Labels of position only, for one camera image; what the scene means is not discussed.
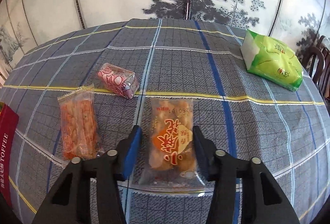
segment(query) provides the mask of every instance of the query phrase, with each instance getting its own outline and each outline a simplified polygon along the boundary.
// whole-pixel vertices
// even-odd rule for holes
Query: pink candy wrapper
[[[131,99],[139,88],[134,72],[109,63],[103,64],[97,75],[108,90],[128,99]]]

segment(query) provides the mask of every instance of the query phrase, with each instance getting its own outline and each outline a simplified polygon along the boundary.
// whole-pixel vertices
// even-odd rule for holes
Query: green snack bag
[[[247,71],[291,91],[303,81],[303,68],[285,43],[248,30],[240,48]]]

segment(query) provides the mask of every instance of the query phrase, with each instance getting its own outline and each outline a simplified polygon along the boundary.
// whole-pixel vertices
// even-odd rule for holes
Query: plaid tablecloth
[[[240,53],[245,31],[215,23],[132,19],[72,32],[27,53],[0,91],[19,115],[10,159],[14,212],[31,223],[57,179],[62,160],[57,97],[95,84],[95,111],[105,150],[135,124],[144,136],[130,179],[120,184],[129,223],[205,223],[212,183],[201,194],[142,191],[151,121],[151,97],[194,99],[194,124],[218,149],[242,159],[260,157],[301,219],[309,223],[329,195],[330,118],[307,74],[296,93],[246,72]],[[103,63],[134,71],[136,96],[105,91],[96,72]],[[97,222],[96,184],[91,214]],[[235,221],[240,218],[237,184]]]

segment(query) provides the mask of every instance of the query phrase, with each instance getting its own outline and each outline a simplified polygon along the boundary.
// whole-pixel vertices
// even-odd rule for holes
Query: snack bag
[[[104,153],[93,109],[94,85],[57,98],[61,111],[63,156],[93,159]]]
[[[302,83],[302,66],[285,43],[248,30],[240,50],[248,72],[291,91],[296,91]]]
[[[103,64],[97,75],[108,90],[128,99],[131,99],[139,88],[134,72],[109,63]]]
[[[191,99],[151,99],[149,169],[140,185],[171,191],[204,187],[196,172]]]

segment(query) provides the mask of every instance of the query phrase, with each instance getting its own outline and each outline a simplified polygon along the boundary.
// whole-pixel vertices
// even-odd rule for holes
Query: fried pastry snack
[[[191,99],[152,99],[149,165],[159,171],[195,171],[193,104]]]

